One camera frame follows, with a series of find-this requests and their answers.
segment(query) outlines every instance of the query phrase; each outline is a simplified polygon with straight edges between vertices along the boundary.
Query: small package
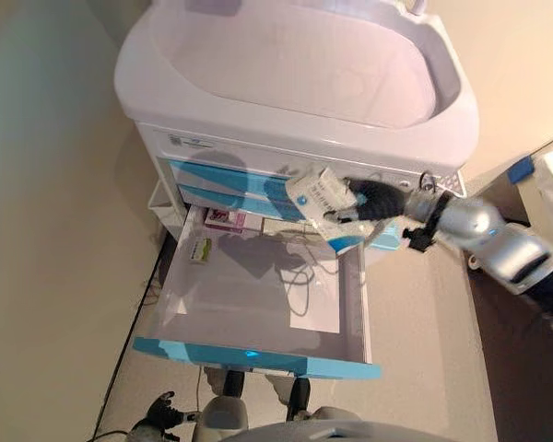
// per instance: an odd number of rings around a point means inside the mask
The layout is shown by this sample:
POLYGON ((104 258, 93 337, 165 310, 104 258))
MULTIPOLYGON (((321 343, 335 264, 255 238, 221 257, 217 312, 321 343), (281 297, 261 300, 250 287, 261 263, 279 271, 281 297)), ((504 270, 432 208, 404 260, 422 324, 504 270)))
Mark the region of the small package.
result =
POLYGON ((287 195, 336 253, 369 242, 375 230, 371 221, 337 224, 324 219, 326 212, 348 209, 357 197, 329 168, 310 169, 285 183, 287 195))
POLYGON ((244 228, 246 214, 227 210, 209 209, 206 213, 205 225, 228 232, 241 233, 244 228))
POLYGON ((190 260, 196 264, 205 264, 211 252, 211 238, 197 238, 191 249, 190 260))

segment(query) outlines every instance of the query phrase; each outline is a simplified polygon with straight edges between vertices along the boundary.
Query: open drawer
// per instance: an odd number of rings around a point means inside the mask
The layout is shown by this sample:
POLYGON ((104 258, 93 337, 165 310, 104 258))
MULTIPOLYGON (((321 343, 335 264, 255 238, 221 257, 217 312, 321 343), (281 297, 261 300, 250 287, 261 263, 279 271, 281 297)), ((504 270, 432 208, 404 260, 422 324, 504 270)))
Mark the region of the open drawer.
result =
POLYGON ((371 363, 364 253, 204 225, 187 216, 138 351, 240 370, 315 378, 377 378, 371 363), (193 260, 209 244, 206 261, 193 260))

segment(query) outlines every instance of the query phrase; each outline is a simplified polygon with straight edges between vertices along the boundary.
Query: cable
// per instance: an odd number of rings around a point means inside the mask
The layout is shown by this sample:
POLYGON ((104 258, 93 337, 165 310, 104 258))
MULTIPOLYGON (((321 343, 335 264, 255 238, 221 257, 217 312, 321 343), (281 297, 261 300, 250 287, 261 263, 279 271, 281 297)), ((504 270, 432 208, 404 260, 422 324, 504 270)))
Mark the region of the cable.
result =
POLYGON ((106 437, 106 436, 112 436, 112 435, 125 435, 125 436, 127 436, 128 434, 129 433, 127 433, 124 430, 112 430, 112 431, 107 431, 106 433, 102 433, 101 435, 98 435, 98 436, 93 436, 90 440, 87 440, 86 442, 94 442, 95 440, 98 440, 101 437, 106 437))
POLYGON ((131 342, 131 335, 133 334, 133 331, 135 329, 135 325, 137 324, 137 319, 139 318, 139 313, 141 312, 141 308, 144 306, 144 303, 146 301, 147 294, 149 293, 149 288, 151 287, 152 281, 154 280, 154 276, 156 275, 156 270, 159 267, 159 263, 162 259, 162 252, 164 251, 164 246, 169 241, 169 238, 171 238, 170 233, 166 233, 166 238, 164 239, 164 243, 162 244, 162 247, 159 248, 158 258, 156 259, 156 263, 154 264, 154 268, 151 271, 151 275, 149 276, 149 279, 147 280, 146 290, 144 290, 144 295, 141 296, 141 302, 139 303, 139 307, 137 307, 137 312, 135 313, 135 316, 133 318, 133 322, 131 323, 131 327, 129 328, 129 332, 127 333, 127 337, 125 338, 125 342, 123 344, 123 349, 121 350, 121 353, 119 354, 119 358, 117 359, 117 364, 114 366, 114 370, 112 371, 112 377, 111 381, 109 382, 109 386, 107 387, 107 392, 104 394, 104 400, 102 401, 102 406, 100 407, 99 411, 99 417, 96 420, 96 425, 94 426, 94 433, 92 434, 92 438, 87 442, 94 442, 99 437, 103 437, 104 434, 97 436, 97 433, 99 431, 100 422, 102 421, 102 416, 104 415, 104 409, 107 406, 107 403, 109 402, 109 398, 111 397, 111 391, 112 391, 112 385, 114 384, 114 381, 117 379, 117 375, 119 374, 119 369, 121 368, 121 363, 123 362, 123 358, 125 356, 125 352, 127 351, 127 347, 129 346, 129 343, 131 342))
POLYGON ((159 293, 156 292, 156 290, 154 290, 154 288, 157 288, 155 286, 151 286, 149 288, 149 292, 150 293, 147 293, 147 296, 146 296, 146 299, 153 299, 151 301, 148 301, 146 303, 144 303, 144 307, 148 307, 148 306, 155 306, 156 304, 158 304, 158 301, 159 301, 159 293))
POLYGON ((324 266, 321 262, 319 262, 319 261, 317 260, 317 258, 315 258, 315 255, 314 255, 313 252, 311 251, 310 247, 307 245, 307 242, 306 242, 307 238, 306 238, 303 234, 299 233, 299 234, 297 234, 297 235, 293 235, 291 238, 303 239, 303 241, 301 241, 299 244, 302 244, 303 247, 305 247, 305 250, 306 250, 306 251, 309 253, 309 255, 312 257, 313 262, 315 263, 315 266, 316 266, 316 267, 320 267, 324 272, 326 272, 326 273, 328 273, 328 274, 332 274, 332 275, 338 274, 338 270, 335 270, 335 271, 333 271, 333 272, 330 272, 328 269, 325 268, 325 266, 324 266))
POLYGON ((278 272, 278 277, 280 278, 281 283, 288 284, 288 289, 287 289, 287 292, 285 293, 285 298, 287 299, 288 309, 291 310, 291 312, 295 316, 299 316, 299 317, 302 318, 305 315, 307 315, 307 312, 310 310, 310 281, 315 277, 315 272, 313 271, 313 268, 309 264, 305 264, 303 267, 301 267, 301 270, 298 270, 294 274, 295 274, 295 276, 293 277, 293 279, 291 281, 285 281, 283 279, 283 276, 282 276, 281 272, 278 272), (307 269, 312 271, 312 276, 311 277, 305 273, 305 271, 307 269), (306 279, 305 283, 296 283, 295 282, 300 274, 305 276, 305 279, 306 279), (293 308, 293 306, 291 306, 290 301, 288 300, 288 294, 290 293, 291 288, 294 285, 305 285, 305 287, 307 289, 307 295, 305 297, 305 307, 303 308, 303 311, 301 313, 299 313, 297 310, 295 310, 293 308))
POLYGON ((196 396, 196 410, 201 411, 200 401, 199 401, 199 388, 201 387, 201 375, 203 374, 203 366, 199 366, 199 377, 196 380, 196 391, 194 395, 196 396))

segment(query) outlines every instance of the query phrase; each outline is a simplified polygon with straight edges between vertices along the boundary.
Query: blue drawer front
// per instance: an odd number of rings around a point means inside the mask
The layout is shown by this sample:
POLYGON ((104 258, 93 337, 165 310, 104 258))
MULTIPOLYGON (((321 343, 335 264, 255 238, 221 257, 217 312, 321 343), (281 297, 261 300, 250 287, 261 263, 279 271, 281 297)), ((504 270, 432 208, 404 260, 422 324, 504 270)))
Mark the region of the blue drawer front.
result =
POLYGON ((290 372, 307 378, 373 379, 381 377, 380 366, 320 357, 282 355, 140 337, 135 338, 133 348, 142 353, 173 361, 199 365, 265 368, 290 372))
POLYGON ((210 183, 220 184, 236 192, 248 192, 270 200, 289 202, 284 178, 260 173, 205 166, 186 161, 172 160, 171 164, 180 172, 190 173, 210 183))
POLYGON ((185 192, 191 193, 199 198, 204 198, 215 205, 218 204, 232 210, 244 210, 258 215, 271 216, 273 218, 286 219, 289 221, 304 219, 301 212, 297 210, 297 207, 291 203, 257 200, 248 196, 227 195, 225 193, 211 192, 185 185, 179 185, 178 189, 187 202, 189 198, 187 194, 184 194, 185 192))

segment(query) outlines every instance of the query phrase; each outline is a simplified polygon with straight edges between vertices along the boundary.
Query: label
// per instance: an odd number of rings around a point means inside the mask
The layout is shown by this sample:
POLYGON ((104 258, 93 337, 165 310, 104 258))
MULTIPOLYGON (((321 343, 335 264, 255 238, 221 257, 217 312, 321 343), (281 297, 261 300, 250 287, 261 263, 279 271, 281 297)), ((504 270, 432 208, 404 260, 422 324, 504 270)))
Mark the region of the label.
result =
POLYGON ((197 264, 205 264, 209 259, 209 253, 211 252, 211 239, 210 238, 198 238, 191 250, 190 259, 191 262, 197 264))
POLYGON ((170 140, 170 143, 175 146, 185 145, 187 147, 195 148, 212 148, 214 145, 211 141, 202 140, 200 138, 189 138, 176 134, 169 134, 168 139, 170 140))

